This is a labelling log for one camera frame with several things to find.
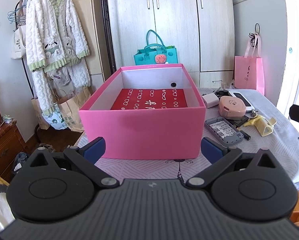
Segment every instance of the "pink box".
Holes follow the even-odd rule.
[[[183,89],[187,108],[110,110],[121,89]],[[79,110],[89,141],[106,141],[104,158],[174,160],[200,152],[206,107],[183,64],[116,71]]]

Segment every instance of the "white wardrobe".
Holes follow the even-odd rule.
[[[155,30],[174,45],[199,87],[228,85],[234,68],[232,0],[108,0],[117,68],[134,65],[134,55]],[[159,43],[150,34],[150,43]]]

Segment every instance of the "tablecloth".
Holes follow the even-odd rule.
[[[199,88],[201,94],[211,93],[213,89]],[[259,111],[259,114],[270,119],[274,117],[277,124],[274,132],[261,137],[254,126],[241,127],[251,136],[251,140],[243,140],[236,145],[246,153],[256,153],[260,148],[267,147],[283,166],[295,186],[299,190],[299,133],[278,109],[256,90],[237,90],[246,97]],[[205,119],[220,116],[218,107],[206,110]],[[203,137],[216,139],[204,129]],[[78,147],[88,143],[86,135],[78,142]],[[120,182],[130,179],[175,179],[182,182],[206,169],[211,164],[200,153],[196,159],[188,160],[121,160],[100,158],[95,165],[115,177]]]

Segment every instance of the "label sticker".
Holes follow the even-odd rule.
[[[210,125],[213,130],[224,139],[226,136],[231,136],[236,134],[237,132],[231,128],[227,123],[224,121],[216,122]]]
[[[17,163],[17,165],[16,165],[15,168],[14,168],[14,171],[19,170],[21,167],[22,167],[22,164]]]

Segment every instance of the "yellow clip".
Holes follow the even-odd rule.
[[[274,131],[274,125],[277,121],[272,117],[269,121],[261,115],[244,123],[243,126],[255,125],[256,129],[262,137],[267,136]]]
[[[249,121],[247,121],[246,123],[243,124],[243,127],[245,126],[249,126],[249,125],[255,125],[255,122],[258,121],[259,119],[261,119],[262,116],[261,115],[257,115],[255,118],[250,119]]]

